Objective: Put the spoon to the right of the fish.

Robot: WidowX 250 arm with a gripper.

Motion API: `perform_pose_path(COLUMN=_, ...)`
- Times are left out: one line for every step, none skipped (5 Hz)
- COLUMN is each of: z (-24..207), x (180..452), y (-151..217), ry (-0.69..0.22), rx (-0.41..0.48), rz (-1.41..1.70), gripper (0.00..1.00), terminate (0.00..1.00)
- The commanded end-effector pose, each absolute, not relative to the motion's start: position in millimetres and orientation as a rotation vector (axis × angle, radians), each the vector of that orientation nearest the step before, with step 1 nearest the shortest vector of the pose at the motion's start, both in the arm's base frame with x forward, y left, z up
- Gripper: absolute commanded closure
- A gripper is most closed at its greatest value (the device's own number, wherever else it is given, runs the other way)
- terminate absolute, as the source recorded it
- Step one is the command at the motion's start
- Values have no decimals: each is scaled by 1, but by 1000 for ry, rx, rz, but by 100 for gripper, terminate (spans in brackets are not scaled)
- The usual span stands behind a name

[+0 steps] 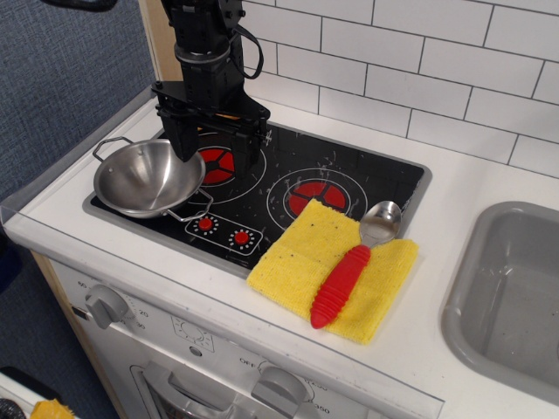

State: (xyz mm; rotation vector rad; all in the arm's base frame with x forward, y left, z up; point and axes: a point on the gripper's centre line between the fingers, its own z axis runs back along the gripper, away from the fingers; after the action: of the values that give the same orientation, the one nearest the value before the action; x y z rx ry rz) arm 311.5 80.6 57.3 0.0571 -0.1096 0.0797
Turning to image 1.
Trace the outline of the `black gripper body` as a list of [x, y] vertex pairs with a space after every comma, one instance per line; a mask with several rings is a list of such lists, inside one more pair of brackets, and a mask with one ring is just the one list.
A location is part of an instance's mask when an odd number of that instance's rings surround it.
[[[181, 63], [183, 79], [156, 81], [152, 91], [158, 98], [157, 112], [189, 117], [199, 127], [234, 135], [237, 132], [264, 137], [270, 112], [245, 92], [243, 58], [202, 60], [193, 56]], [[227, 120], [216, 113], [237, 116]]]

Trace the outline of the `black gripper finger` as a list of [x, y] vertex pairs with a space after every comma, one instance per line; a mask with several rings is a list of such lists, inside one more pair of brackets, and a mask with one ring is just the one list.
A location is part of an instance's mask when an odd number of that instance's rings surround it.
[[176, 156], [183, 162], [198, 150], [197, 125], [189, 117], [176, 117], [160, 112], [163, 129]]
[[237, 132], [231, 137], [231, 151], [236, 177], [246, 177], [259, 158], [260, 138], [255, 134]]

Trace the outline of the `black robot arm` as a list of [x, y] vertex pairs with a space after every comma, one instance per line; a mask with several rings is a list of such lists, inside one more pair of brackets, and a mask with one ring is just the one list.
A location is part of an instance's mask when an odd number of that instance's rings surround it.
[[230, 141], [236, 177], [244, 178], [259, 159], [270, 111], [245, 92], [242, 40], [258, 40], [239, 23], [239, 1], [165, 1], [176, 36], [175, 56], [183, 78], [152, 85], [157, 112], [176, 156], [188, 161], [199, 147], [202, 128]]

